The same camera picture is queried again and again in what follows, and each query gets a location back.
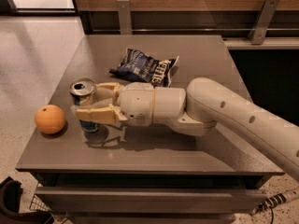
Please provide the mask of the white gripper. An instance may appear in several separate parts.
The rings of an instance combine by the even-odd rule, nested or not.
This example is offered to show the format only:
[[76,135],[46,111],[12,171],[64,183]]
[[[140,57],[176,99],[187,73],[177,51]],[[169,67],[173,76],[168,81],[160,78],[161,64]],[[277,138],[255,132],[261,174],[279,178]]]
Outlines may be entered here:
[[99,124],[125,121],[130,126],[147,127],[152,122],[153,94],[150,83],[134,82],[124,87],[118,82],[98,83],[95,91],[98,102],[73,105],[72,112],[83,121]]

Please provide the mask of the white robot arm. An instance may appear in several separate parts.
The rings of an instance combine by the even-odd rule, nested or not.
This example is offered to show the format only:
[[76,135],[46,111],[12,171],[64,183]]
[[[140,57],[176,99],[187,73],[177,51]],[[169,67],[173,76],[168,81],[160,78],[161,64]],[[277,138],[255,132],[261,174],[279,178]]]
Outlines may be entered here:
[[193,79],[186,89],[133,82],[94,83],[79,78],[69,85],[82,122],[123,123],[203,136],[220,123],[249,142],[294,179],[299,178],[299,127],[255,105],[220,83]]

